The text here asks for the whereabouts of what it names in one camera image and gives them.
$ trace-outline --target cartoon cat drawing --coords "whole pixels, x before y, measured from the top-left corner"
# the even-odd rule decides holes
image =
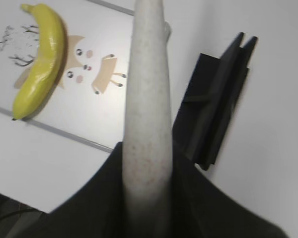
[[[93,68],[91,64],[93,64],[93,58],[95,55],[93,50],[85,49],[85,45],[88,44],[85,44],[84,40],[85,37],[83,36],[68,36],[67,61],[62,78],[58,82],[58,86],[63,89],[66,89],[66,84],[69,80],[74,80],[77,84],[81,84],[85,78],[92,77]],[[118,83],[112,79],[113,75],[126,78],[126,74],[115,72],[117,60],[118,59],[113,54],[104,56],[101,59],[99,72],[92,83],[92,88],[95,94],[104,94],[109,83],[113,83],[118,87],[123,87],[122,83]],[[30,72],[30,69],[30,67],[27,68],[20,75],[14,84],[14,88],[21,88]]]

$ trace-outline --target illustration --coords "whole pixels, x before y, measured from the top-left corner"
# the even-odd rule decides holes
[[[20,89],[22,84],[27,79],[28,74],[31,70],[31,65],[35,60],[33,56],[33,47],[37,47],[38,41],[38,27],[37,26],[21,26],[23,33],[28,34],[26,37],[20,37],[18,35],[18,41],[23,41],[19,43],[18,47],[14,47],[17,52],[13,56],[9,56],[16,66],[26,67],[24,72],[19,76],[19,78],[14,83],[13,87]],[[4,36],[0,41],[0,51],[3,51],[8,45],[9,41],[17,42],[15,37],[12,36],[13,27],[7,26]],[[65,89],[65,80],[75,80],[77,84],[82,84],[85,78],[93,78],[94,80],[91,84],[92,91],[95,94],[104,94],[110,83],[113,83],[117,87],[123,87],[122,82],[116,82],[112,79],[113,75],[126,78],[126,74],[115,72],[116,64],[118,58],[114,54],[110,54],[101,58],[101,65],[98,73],[95,76],[93,74],[96,72],[91,64],[93,64],[93,59],[96,57],[92,49],[84,49],[85,37],[78,35],[68,36],[68,57],[64,69],[62,78],[58,82],[58,86]]]

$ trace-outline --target white surface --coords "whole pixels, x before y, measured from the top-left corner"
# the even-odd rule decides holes
[[[111,2],[133,5],[132,0]],[[244,97],[208,176],[236,201],[298,238],[298,0],[165,0],[165,19],[172,28],[168,53],[173,118],[199,52],[219,57],[239,31],[260,38]],[[9,125],[0,115],[0,192],[49,211],[96,171],[97,165],[88,165],[97,163],[96,150],[36,128],[28,132],[23,125]],[[44,136],[31,141],[30,136],[38,135]],[[37,151],[35,158],[26,154],[31,163],[27,165],[24,156],[11,159],[12,151],[22,155],[29,146]],[[80,160],[72,155],[75,146],[80,147]],[[57,157],[49,147],[58,151]],[[45,158],[52,156],[53,165],[48,166]],[[6,172],[6,160],[17,175]],[[61,179],[71,177],[71,172],[58,170],[62,165],[73,168],[80,182],[72,178],[75,185],[62,189]],[[48,176],[36,176],[42,173]],[[41,184],[42,191],[31,191],[29,183],[32,189]]]

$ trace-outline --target dark cable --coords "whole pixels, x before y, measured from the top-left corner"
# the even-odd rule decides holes
[[[17,215],[17,214],[26,213],[26,212],[38,212],[38,210],[36,210],[36,209],[24,209],[24,210],[20,210],[20,211],[11,212],[9,214],[6,214],[6,215],[0,217],[0,222],[2,220],[6,219],[6,218],[12,217],[12,216]]]

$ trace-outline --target black plastic holder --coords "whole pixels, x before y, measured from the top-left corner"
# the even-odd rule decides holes
[[[192,162],[214,164],[248,73],[257,37],[239,33],[220,59],[200,54],[173,125],[173,140]]]

